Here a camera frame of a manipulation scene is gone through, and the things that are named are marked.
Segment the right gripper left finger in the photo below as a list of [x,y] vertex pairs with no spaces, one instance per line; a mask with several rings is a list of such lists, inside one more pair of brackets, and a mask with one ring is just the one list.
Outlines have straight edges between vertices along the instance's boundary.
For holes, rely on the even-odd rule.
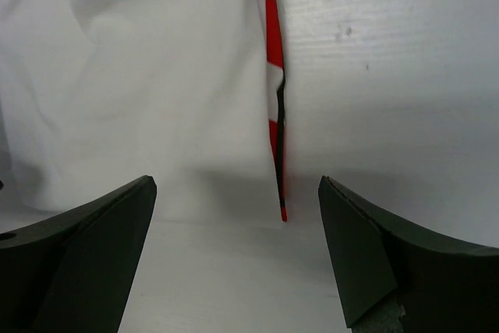
[[3,332],[117,332],[157,185],[142,176],[94,201],[1,235]]

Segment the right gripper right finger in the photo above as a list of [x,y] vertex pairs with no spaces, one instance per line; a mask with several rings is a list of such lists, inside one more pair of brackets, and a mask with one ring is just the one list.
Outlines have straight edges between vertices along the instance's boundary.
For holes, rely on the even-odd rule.
[[431,231],[328,177],[318,195],[349,329],[497,331],[497,248]]

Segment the white t-shirt red print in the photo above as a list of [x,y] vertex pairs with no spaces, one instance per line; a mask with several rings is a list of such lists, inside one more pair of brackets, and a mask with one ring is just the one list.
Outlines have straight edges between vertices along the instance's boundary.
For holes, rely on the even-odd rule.
[[149,175],[170,221],[275,227],[275,0],[1,0],[5,186],[66,211]]

